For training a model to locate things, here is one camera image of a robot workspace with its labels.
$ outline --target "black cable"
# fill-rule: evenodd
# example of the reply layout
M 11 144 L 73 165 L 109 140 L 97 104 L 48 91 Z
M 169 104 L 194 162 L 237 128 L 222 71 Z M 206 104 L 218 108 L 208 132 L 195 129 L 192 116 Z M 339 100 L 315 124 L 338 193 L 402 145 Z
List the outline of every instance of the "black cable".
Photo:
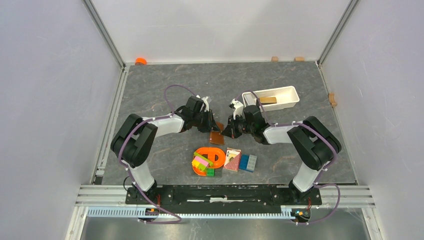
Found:
M 127 176 L 122 183 L 123 189 L 125 189 L 128 192 L 128 189 L 125 188 L 125 181 L 129 178 L 130 176 Z

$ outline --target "metal corner post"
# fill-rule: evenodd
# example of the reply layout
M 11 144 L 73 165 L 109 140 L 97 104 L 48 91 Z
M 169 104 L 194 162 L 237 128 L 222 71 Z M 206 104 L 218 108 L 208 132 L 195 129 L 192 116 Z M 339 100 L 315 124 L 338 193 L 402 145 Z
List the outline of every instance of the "metal corner post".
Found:
M 348 22 L 349 18 L 351 17 L 353 11 L 357 7 L 360 0 L 350 0 L 349 4 L 346 7 L 346 10 L 344 10 L 343 15 L 341 16 L 340 20 L 338 21 L 337 26 L 335 27 L 330 39 L 327 42 L 327 45 L 324 47 L 324 51 L 321 53 L 321 56 L 319 57 L 317 64 L 321 66 L 324 61 L 326 60 L 327 56 L 329 55 L 331 49 L 333 48 L 334 44 L 336 43 L 337 39 L 340 36 L 340 33 L 342 32 L 343 28 L 345 27 L 346 23 Z
M 98 31 L 100 32 L 101 36 L 104 39 L 104 42 L 106 43 L 107 47 L 112 52 L 113 57 L 115 58 L 118 65 L 121 67 L 121 69 L 125 68 L 125 62 L 122 59 L 121 55 L 118 52 L 117 47 L 115 46 L 114 42 L 112 41 L 111 36 L 109 35 L 108 31 L 106 30 L 105 25 L 102 22 L 102 19 L 100 18 L 96 8 L 94 7 L 94 4 L 91 0 L 82 0 L 85 7 L 87 8 L 88 13 L 90 14 L 91 18 L 93 19 Z

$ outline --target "gray floor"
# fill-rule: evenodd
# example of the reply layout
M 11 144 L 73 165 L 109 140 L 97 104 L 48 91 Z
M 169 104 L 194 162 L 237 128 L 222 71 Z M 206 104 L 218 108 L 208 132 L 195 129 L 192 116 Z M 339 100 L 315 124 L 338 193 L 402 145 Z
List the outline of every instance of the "gray floor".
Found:
M 329 210 L 314 209 L 312 220 Z M 184 219 L 179 224 L 144 225 L 134 218 L 89 217 L 81 239 L 185 239 L 185 240 L 369 240 L 360 209 L 338 209 L 329 219 L 309 226 L 295 226 L 282 219 Z
M 123 99 L 116 121 L 115 132 L 127 116 L 136 113 L 155 117 L 170 112 L 164 97 L 164 88 L 171 84 L 189 87 L 200 96 L 210 96 L 210 108 L 216 121 L 227 125 L 232 114 L 230 101 L 244 90 L 264 90 L 294 86 L 300 102 L 293 108 L 267 112 L 270 121 L 289 123 L 316 116 L 341 142 L 334 112 L 319 70 L 314 62 L 252 62 L 206 63 L 131 66 L 126 80 Z M 177 108 L 184 105 L 190 94 L 183 88 L 169 89 L 168 98 Z M 284 184 L 296 175 L 301 160 L 292 144 L 261 145 L 252 136 L 238 139 L 225 138 L 225 146 L 241 149 L 243 154 L 257 156 L 253 173 L 223 170 L 222 177 L 207 178 L 194 175 L 191 161 L 193 152 L 209 144 L 209 134 L 192 128 L 178 134 L 155 139 L 147 160 L 151 174 L 158 184 Z M 102 184 L 120 185 L 127 176 L 113 152 L 109 153 Z M 355 182 L 346 150 L 321 181 L 323 183 Z

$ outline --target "orange round object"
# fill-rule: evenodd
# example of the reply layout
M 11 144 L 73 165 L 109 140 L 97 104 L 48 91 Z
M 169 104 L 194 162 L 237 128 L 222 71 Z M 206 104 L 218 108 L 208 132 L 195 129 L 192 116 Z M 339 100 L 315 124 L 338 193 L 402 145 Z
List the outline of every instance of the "orange round object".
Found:
M 217 147 L 201 147 L 196 150 L 196 153 L 200 155 L 207 155 L 206 158 L 209 159 L 209 161 L 213 162 L 213 166 L 211 166 L 211 169 L 218 169 L 222 167 L 225 163 L 225 152 Z M 201 171 L 197 167 L 193 166 L 193 171 L 199 175 L 199 176 L 206 176 L 206 171 Z
M 135 60 L 135 65 L 146 65 L 146 64 L 147 64 L 147 61 L 144 58 L 139 57 Z

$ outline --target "gray marble surface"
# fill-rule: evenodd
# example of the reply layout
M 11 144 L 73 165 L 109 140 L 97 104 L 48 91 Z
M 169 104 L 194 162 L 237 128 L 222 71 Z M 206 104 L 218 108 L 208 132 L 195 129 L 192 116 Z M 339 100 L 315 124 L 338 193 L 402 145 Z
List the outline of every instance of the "gray marble surface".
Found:
M 314 62 L 251 62 L 251 63 L 205 63 L 131 66 L 116 121 L 115 133 L 127 116 L 155 117 L 168 114 L 163 91 L 171 84 L 189 87 L 200 96 L 210 96 L 210 108 L 216 121 L 227 125 L 232 110 L 230 101 L 244 90 L 265 90 L 294 86 L 300 102 L 292 108 L 268 111 L 270 121 L 290 123 L 316 116 L 343 144 L 334 112 L 328 101 L 327 92 L 319 70 Z M 168 98 L 174 107 L 185 105 L 190 93 L 183 88 L 168 90 Z M 243 154 L 257 156 L 253 173 L 224 169 L 222 177 L 200 177 L 193 173 L 191 166 L 193 152 L 204 146 L 241 149 Z M 113 152 L 109 152 L 102 184 L 120 185 L 127 176 L 118 164 Z M 209 143 L 209 133 L 196 128 L 169 134 L 155 139 L 148 166 L 158 184 L 284 184 L 296 175 L 301 166 L 292 144 L 262 145 L 251 135 L 244 134 L 237 139 L 225 138 L 224 146 Z M 328 172 L 323 183 L 353 183 L 352 166 L 346 150 Z

